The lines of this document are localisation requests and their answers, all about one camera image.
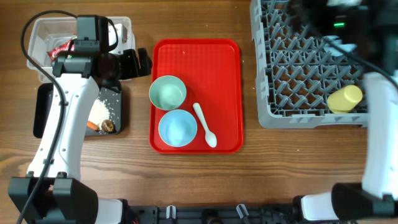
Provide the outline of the blue bowl with rice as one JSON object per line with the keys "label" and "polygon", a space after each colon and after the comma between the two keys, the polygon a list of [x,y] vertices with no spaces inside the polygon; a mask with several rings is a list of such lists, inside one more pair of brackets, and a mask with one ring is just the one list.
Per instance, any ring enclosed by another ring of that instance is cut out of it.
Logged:
{"label": "blue bowl with rice", "polygon": [[158,132],[168,146],[184,147],[196,137],[198,125],[194,116],[185,110],[172,110],[159,121]]}

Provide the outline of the orange carrot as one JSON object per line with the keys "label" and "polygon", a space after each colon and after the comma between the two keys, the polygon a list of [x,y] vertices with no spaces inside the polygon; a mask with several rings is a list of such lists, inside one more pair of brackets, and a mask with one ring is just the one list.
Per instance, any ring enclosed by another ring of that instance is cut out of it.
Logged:
{"label": "orange carrot", "polygon": [[97,124],[95,124],[95,123],[92,123],[91,121],[87,121],[87,125],[86,126],[88,128],[90,128],[91,130],[93,130],[93,131],[99,131],[100,130],[99,126]]}

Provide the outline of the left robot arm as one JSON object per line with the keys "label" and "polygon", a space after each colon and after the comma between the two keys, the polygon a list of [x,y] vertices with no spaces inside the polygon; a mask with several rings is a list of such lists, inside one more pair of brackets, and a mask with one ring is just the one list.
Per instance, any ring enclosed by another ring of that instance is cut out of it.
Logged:
{"label": "left robot arm", "polygon": [[13,177],[8,194],[26,223],[137,223],[125,199],[101,199],[82,184],[80,161],[88,117],[102,88],[148,76],[144,48],[113,54],[111,19],[76,17],[77,38],[60,52],[46,77],[53,84],[50,112],[38,151],[24,177]]}

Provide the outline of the red snack wrapper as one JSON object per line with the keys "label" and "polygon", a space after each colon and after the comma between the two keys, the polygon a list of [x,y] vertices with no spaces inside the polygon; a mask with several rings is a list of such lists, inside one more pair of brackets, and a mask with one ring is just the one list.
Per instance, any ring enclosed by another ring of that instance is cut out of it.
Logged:
{"label": "red snack wrapper", "polygon": [[55,47],[51,51],[47,52],[47,55],[49,56],[50,60],[53,62],[55,58],[58,56],[58,54],[61,51],[74,51],[75,48],[75,39],[77,39],[76,35],[73,35],[67,42],[65,42],[62,45],[59,45],[58,47]]}

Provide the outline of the yellow plastic cup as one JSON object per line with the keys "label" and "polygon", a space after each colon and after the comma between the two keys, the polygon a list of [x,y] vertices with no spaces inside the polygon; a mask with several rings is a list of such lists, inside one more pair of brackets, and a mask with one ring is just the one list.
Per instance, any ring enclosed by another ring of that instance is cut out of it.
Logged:
{"label": "yellow plastic cup", "polygon": [[347,85],[327,99],[328,108],[335,114],[349,113],[361,100],[363,92],[355,85]]}

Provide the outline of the green bowl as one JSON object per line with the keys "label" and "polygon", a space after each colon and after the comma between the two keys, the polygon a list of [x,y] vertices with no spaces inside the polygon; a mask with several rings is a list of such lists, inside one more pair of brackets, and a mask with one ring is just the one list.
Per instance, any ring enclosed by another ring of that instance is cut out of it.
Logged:
{"label": "green bowl", "polygon": [[154,80],[149,88],[151,103],[160,110],[177,109],[187,97],[187,88],[181,79],[166,75]]}

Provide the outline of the white rice pile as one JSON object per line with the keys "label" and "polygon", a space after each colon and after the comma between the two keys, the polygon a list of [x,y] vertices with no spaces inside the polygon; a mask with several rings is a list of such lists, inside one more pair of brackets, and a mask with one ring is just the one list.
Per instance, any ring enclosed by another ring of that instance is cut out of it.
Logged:
{"label": "white rice pile", "polygon": [[113,106],[107,100],[100,100],[97,98],[90,111],[88,121],[96,124],[100,129],[104,120],[114,122],[116,115]]}

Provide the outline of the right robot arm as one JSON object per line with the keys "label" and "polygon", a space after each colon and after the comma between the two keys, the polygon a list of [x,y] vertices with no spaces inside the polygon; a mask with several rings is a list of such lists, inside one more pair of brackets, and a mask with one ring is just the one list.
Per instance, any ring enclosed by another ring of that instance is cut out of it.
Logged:
{"label": "right robot arm", "polygon": [[364,67],[368,153],[360,183],[294,198],[300,222],[337,222],[397,216],[397,2],[290,1],[290,25],[308,25],[324,42],[337,35],[355,44],[347,57]]}

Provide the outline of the brown food scrap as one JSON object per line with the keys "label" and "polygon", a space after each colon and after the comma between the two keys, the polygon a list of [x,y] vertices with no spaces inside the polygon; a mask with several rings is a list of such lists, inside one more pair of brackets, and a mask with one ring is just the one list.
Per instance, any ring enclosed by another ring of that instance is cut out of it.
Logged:
{"label": "brown food scrap", "polygon": [[101,129],[108,134],[112,134],[116,131],[114,123],[109,119],[103,120],[101,124]]}

